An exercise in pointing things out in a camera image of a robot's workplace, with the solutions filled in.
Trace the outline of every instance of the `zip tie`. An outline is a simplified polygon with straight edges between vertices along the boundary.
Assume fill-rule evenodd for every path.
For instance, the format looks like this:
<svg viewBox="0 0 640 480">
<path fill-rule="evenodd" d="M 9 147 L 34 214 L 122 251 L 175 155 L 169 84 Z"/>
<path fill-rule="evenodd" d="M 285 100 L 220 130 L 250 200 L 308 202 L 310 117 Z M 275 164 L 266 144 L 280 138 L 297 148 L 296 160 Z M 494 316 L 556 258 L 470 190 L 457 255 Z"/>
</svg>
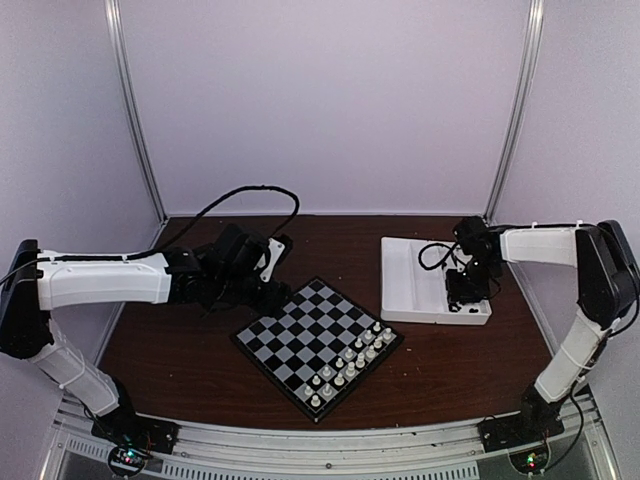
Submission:
<svg viewBox="0 0 640 480">
<path fill-rule="evenodd" d="M 82 361 L 82 370 L 80 371 L 80 373 L 78 375 L 76 375 L 75 377 L 73 377 L 71 380 L 67 380 L 64 383 L 61 383 L 59 385 L 60 390 L 64 390 L 65 388 L 67 388 L 67 386 L 73 382 L 75 382 L 76 380 L 78 380 L 80 377 L 82 377 L 85 372 L 87 371 L 87 362 L 84 360 L 84 355 L 82 354 L 82 352 L 80 352 L 80 360 Z"/>
<path fill-rule="evenodd" d="M 567 358 L 569 360 L 571 360 L 571 363 L 573 363 L 576 367 L 578 368 L 583 368 L 585 370 L 591 370 L 593 368 L 593 366 L 591 367 L 587 367 L 586 365 L 581 365 L 580 363 L 578 363 L 569 352 L 567 352 L 567 349 L 565 348 L 564 345 L 560 345 L 560 350 L 562 350 L 564 352 L 564 354 L 567 356 Z"/>
</svg>

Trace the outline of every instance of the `white pawn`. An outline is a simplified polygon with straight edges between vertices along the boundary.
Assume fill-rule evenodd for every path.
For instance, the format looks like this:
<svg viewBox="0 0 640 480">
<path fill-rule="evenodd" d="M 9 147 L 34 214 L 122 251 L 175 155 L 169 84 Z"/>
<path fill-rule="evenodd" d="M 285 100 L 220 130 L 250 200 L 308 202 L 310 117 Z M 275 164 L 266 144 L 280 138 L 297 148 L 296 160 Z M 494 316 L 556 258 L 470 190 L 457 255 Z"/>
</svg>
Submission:
<svg viewBox="0 0 640 480">
<path fill-rule="evenodd" d="M 353 377 L 356 374 L 356 364 L 353 362 L 349 362 L 349 364 L 347 365 L 347 369 L 345 370 L 344 374 L 347 377 Z"/>
</svg>

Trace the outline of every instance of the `black cable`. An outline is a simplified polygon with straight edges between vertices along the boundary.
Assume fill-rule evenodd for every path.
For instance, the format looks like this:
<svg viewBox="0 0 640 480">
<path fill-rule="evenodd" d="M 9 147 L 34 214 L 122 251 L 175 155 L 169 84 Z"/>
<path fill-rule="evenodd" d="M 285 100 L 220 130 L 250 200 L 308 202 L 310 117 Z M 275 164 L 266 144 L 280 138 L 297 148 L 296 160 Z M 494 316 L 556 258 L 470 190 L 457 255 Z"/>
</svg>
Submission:
<svg viewBox="0 0 640 480">
<path fill-rule="evenodd" d="M 153 458 L 153 455 L 151 455 L 149 452 L 143 452 L 134 445 L 130 445 L 115 439 L 113 435 L 108 432 L 108 429 L 105 428 L 102 421 L 98 417 L 96 417 L 96 415 L 91 410 L 89 410 L 89 407 L 87 407 L 87 405 L 82 400 L 78 399 L 78 401 L 82 404 L 82 407 L 84 409 L 84 416 L 91 420 L 94 424 L 96 424 L 102 434 L 107 438 L 107 440 L 113 443 L 116 447 L 122 448 L 123 450 L 133 450 L 138 456 L 144 458 L 145 460 Z"/>
<path fill-rule="evenodd" d="M 427 245 L 422 247 L 420 249 L 420 251 L 418 252 L 418 263 L 426 271 L 435 270 L 436 268 L 441 267 L 442 265 L 444 265 L 447 262 L 447 259 L 451 255 L 453 255 L 453 251 L 456 249 L 457 246 L 458 246 L 458 242 L 455 242 L 453 245 L 445 245 L 444 243 L 440 243 L 440 242 L 428 243 Z M 424 254 L 424 252 L 426 252 L 430 248 L 434 248 L 434 247 L 444 247 L 444 248 L 447 249 L 447 253 L 445 253 L 444 256 L 438 262 L 434 263 L 433 265 L 426 265 L 424 263 L 424 261 L 422 260 L 422 255 Z"/>
<path fill-rule="evenodd" d="M 489 277 L 489 280 L 491 280 L 491 282 L 493 282 L 493 284 L 498 287 L 495 292 L 487 297 L 487 300 L 492 300 L 496 298 L 500 292 L 502 292 L 502 285 L 500 285 L 500 282 L 495 277 Z"/>
<path fill-rule="evenodd" d="M 9 273 L 7 273 L 4 277 L 0 278 L 0 286 L 7 283 L 11 277 L 13 277 L 16 273 L 18 273 L 23 268 L 30 267 L 31 265 L 35 265 L 38 262 L 48 262 L 48 261 L 49 261 L 48 258 L 36 258 L 35 260 L 30 260 L 27 263 L 14 268 Z"/>
<path fill-rule="evenodd" d="M 622 332 L 627 331 L 638 319 L 638 315 L 640 314 L 640 299 L 638 298 L 640 297 L 640 291 L 638 291 L 638 285 L 636 285 L 635 281 L 633 282 L 633 291 L 636 295 L 636 311 L 634 312 L 633 317 L 631 317 L 629 323 L 627 323 L 624 327 L 622 327 L 620 330 L 616 330 L 611 335 L 609 335 L 609 338 L 613 338 L 616 335 L 620 335 Z"/>
<path fill-rule="evenodd" d="M 189 230 L 191 230 L 191 228 L 193 228 L 193 226 L 196 223 L 198 223 L 198 221 L 202 217 L 204 217 L 209 211 L 211 211 L 212 209 L 214 209 L 215 207 L 220 205 L 225 200 L 228 200 L 229 198 L 233 197 L 234 195 L 237 195 L 237 194 L 242 193 L 242 192 L 250 192 L 250 191 L 251 192 L 259 192 L 259 191 L 278 192 L 278 193 L 282 193 L 283 195 L 287 195 L 294 202 L 293 211 L 289 214 L 289 216 L 280 225 L 278 225 L 275 228 L 275 230 L 273 231 L 271 236 L 276 235 L 278 232 L 280 232 L 280 230 L 282 230 L 284 227 L 286 227 L 298 215 L 298 212 L 300 211 L 300 199 L 298 198 L 298 196 L 295 193 L 293 193 L 293 192 L 291 192 L 291 191 L 289 191 L 289 190 L 287 190 L 285 188 L 278 187 L 278 186 L 275 186 L 275 185 L 247 185 L 247 186 L 244 186 L 244 187 L 238 187 L 238 188 L 236 188 L 234 190 L 231 190 L 230 192 L 225 193 L 224 195 L 219 197 L 217 200 L 213 201 L 212 203 L 210 203 L 209 205 L 204 207 L 195 217 L 193 217 L 193 219 L 191 219 L 191 221 L 189 223 L 187 223 L 187 225 L 184 226 L 184 228 L 182 228 L 182 230 L 180 230 L 178 233 L 176 233 L 173 237 L 171 237 L 169 240 L 164 242 L 162 245 L 160 245 L 159 247 L 152 248 L 151 250 L 147 250 L 146 252 L 141 252 L 141 253 L 137 253 L 135 255 L 131 255 L 131 256 L 128 257 L 129 260 L 139 260 L 141 258 L 146 258 L 146 257 L 149 257 L 149 256 L 154 255 L 156 253 L 159 253 L 160 251 L 166 249 L 167 247 L 170 247 L 176 241 L 178 241 L 180 238 L 182 238 L 182 236 L 185 233 L 187 233 Z"/>
<path fill-rule="evenodd" d="M 27 268 L 30 267 L 31 265 L 35 265 L 38 262 L 50 262 L 50 261 L 57 261 L 57 262 L 100 262 L 100 261 L 122 261 L 124 259 L 126 260 L 140 260 L 142 258 L 146 258 L 146 257 L 150 257 L 151 255 L 155 255 L 156 253 L 159 253 L 160 251 L 164 250 L 165 248 L 173 245 L 177 240 L 179 240 L 180 238 L 182 238 L 182 236 L 187 233 L 204 215 L 206 215 L 209 211 L 211 211 L 212 209 L 214 209 L 215 207 L 217 207 L 218 205 L 220 205 L 222 202 L 228 200 L 229 198 L 242 193 L 242 192 L 249 192 L 249 191 L 273 191 L 273 192 L 278 192 L 278 193 L 282 193 L 283 195 L 286 195 L 288 197 L 290 197 L 293 202 L 294 202 L 294 208 L 292 210 L 292 212 L 289 214 L 289 216 L 282 222 L 280 223 L 280 225 L 278 225 L 275 230 L 273 231 L 273 233 L 270 236 L 275 236 L 278 232 L 280 232 L 283 228 L 285 228 L 297 215 L 298 212 L 300 211 L 300 199 L 298 198 L 298 196 L 285 189 L 282 187 L 278 187 L 275 185 L 247 185 L 244 187 L 238 187 L 234 190 L 231 190 L 230 192 L 225 193 L 224 195 L 222 195 L 221 197 L 219 197 L 217 200 L 215 200 L 214 202 L 210 203 L 209 205 L 207 205 L 205 208 L 203 208 L 182 230 L 180 230 L 176 235 L 174 235 L 171 239 L 169 239 L 167 242 L 163 243 L 161 246 L 159 247 L 155 247 L 152 248 L 150 250 L 146 250 L 144 252 L 140 252 L 140 253 L 136 253 L 133 255 L 62 255 L 60 257 L 54 257 L 53 259 L 51 258 L 46 258 L 46 257 L 41 257 L 41 258 L 37 258 L 35 260 L 31 260 L 27 263 L 25 263 L 24 265 L 20 265 L 19 267 L 11 270 L 9 273 L 7 273 L 4 277 L 2 277 L 0 279 L 0 286 L 3 285 L 4 283 L 6 283 L 11 277 L 13 277 L 16 273 L 18 273 L 20 270 L 22 270 L 23 268 Z"/>
<path fill-rule="evenodd" d="M 574 396 L 574 391 L 577 385 L 578 385 L 578 381 L 576 380 L 573 386 L 571 387 L 571 393 L 569 394 L 569 398 L 571 399 L 571 403 L 573 403 L 573 406 L 576 407 L 576 409 L 578 410 L 578 414 L 580 415 L 580 427 L 578 428 L 578 433 L 576 434 L 575 438 L 571 442 L 571 445 L 569 445 L 569 448 L 567 448 L 564 451 L 564 453 L 560 455 L 560 458 L 558 458 L 555 462 L 553 462 L 548 467 L 544 468 L 544 473 L 548 472 L 553 468 L 556 468 L 560 462 L 562 462 L 565 458 L 567 458 L 567 455 L 569 455 L 571 450 L 573 450 L 573 448 L 577 445 L 578 440 L 580 440 L 580 437 L 582 436 L 582 430 L 584 429 L 584 413 L 582 413 L 582 409 L 580 408 L 580 405 L 578 405 L 578 402 L 576 401 L 576 398 Z"/>
</svg>

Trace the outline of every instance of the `black mounting bracket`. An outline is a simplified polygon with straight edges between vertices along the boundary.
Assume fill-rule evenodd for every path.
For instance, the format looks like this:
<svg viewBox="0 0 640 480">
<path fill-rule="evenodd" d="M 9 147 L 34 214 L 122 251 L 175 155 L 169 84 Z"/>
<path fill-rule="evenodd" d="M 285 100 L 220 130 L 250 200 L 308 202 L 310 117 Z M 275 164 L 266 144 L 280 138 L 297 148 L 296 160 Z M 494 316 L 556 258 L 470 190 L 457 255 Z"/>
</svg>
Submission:
<svg viewBox="0 0 640 480">
<path fill-rule="evenodd" d="M 491 418 L 478 424 L 480 439 L 484 451 L 511 449 L 543 440 L 545 435 L 553 437 L 564 432 L 564 425 L 554 419 L 545 425 L 543 431 L 525 427 L 522 414 L 516 413 L 507 417 Z"/>
</svg>

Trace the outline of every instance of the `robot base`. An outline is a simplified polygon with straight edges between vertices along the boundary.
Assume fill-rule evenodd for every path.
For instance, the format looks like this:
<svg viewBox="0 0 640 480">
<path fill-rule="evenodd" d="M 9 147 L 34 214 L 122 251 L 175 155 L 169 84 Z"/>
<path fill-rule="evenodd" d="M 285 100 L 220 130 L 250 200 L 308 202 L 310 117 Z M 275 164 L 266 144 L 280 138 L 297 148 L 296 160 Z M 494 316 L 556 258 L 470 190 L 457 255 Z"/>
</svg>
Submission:
<svg viewBox="0 0 640 480">
<path fill-rule="evenodd" d="M 523 425 L 520 413 L 483 420 L 478 424 L 478 431 L 484 451 L 489 453 L 505 448 L 516 448 L 539 442 L 544 438 L 544 435 L 553 437 L 564 432 L 564 425 L 560 420 L 547 422 L 544 430 L 523 428 Z"/>
<path fill-rule="evenodd" d="M 138 417 L 137 418 L 140 427 L 149 432 L 149 439 L 141 438 L 138 441 L 133 442 L 133 447 L 146 451 L 148 447 L 148 440 L 150 441 L 150 448 L 152 452 L 158 453 L 173 453 L 173 447 L 178 440 L 178 430 L 180 427 L 166 420 L 158 420 L 156 418 Z M 105 434 L 105 431 L 100 428 L 99 425 L 93 424 L 91 428 L 91 435 L 94 437 L 102 438 L 104 440 L 110 440 Z"/>
</svg>

